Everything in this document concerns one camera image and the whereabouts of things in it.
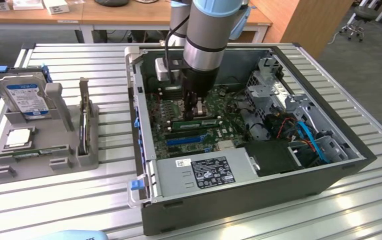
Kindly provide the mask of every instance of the floor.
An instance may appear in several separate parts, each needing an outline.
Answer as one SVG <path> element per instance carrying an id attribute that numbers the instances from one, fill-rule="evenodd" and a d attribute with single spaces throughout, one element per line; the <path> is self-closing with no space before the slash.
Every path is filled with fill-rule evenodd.
<path id="1" fill-rule="evenodd" d="M 351 14 L 349 11 L 340 26 Z M 317 61 L 382 124 L 382 23 L 369 22 L 363 27 L 364 41 L 359 43 L 356 38 L 348 41 L 344 35 L 337 35 Z M 125 42 L 124 34 L 124 31 L 109 34 L 109 42 L 121 39 Z M 0 30 L 0 65 L 14 63 L 22 42 L 76 43 L 76 36 L 66 30 Z"/>

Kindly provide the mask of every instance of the stool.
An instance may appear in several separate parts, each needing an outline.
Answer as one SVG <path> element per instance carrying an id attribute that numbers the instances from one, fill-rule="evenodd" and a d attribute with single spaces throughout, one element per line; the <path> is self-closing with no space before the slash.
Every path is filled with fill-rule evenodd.
<path id="1" fill-rule="evenodd" d="M 351 24 L 344 25 L 339 30 L 339 33 L 347 32 L 349 30 L 351 33 L 348 35 L 348 40 L 351 40 L 351 36 L 355 33 L 356 37 L 359 37 L 357 41 L 361 42 L 364 36 L 364 29 L 360 27 L 360 25 L 363 22 L 367 23 L 371 20 L 375 20 L 377 17 L 377 12 L 368 7 L 357 6 L 353 8 L 353 13 L 353 22 Z"/>

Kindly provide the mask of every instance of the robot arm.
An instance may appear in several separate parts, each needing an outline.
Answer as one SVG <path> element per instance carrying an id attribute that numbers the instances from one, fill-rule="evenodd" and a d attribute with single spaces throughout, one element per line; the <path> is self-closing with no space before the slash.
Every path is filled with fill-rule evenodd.
<path id="1" fill-rule="evenodd" d="M 180 67 L 182 118 L 192 120 L 193 108 L 212 89 L 228 39 L 237 37 L 248 17 L 248 0 L 184 0 L 170 2 L 170 33 L 166 44 L 184 45 Z"/>

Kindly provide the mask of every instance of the aluminum extrusion table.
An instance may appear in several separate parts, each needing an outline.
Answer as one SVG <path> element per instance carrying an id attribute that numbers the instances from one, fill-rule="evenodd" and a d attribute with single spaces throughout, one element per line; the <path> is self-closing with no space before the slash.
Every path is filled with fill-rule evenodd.
<path id="1" fill-rule="evenodd" d="M 100 107 L 100 165 L 94 170 L 0 184 L 0 239 L 26 239 L 69 229 L 102 230 L 109 239 L 130 240 L 382 239 L 382 126 L 305 51 L 291 44 L 277 47 L 377 160 L 320 195 L 165 234 L 142 235 L 140 209 L 128 207 L 125 192 L 125 182 L 134 176 L 125 46 L 37 44 L 20 51 L 14 66 L 46 64 L 68 105 L 78 104 L 78 78 L 89 78 L 90 99 Z M 287 73 L 284 80 L 293 81 Z M 297 84 L 289 87 L 299 92 Z M 6 122 L 4 108 L 0 102 L 0 126 Z"/>

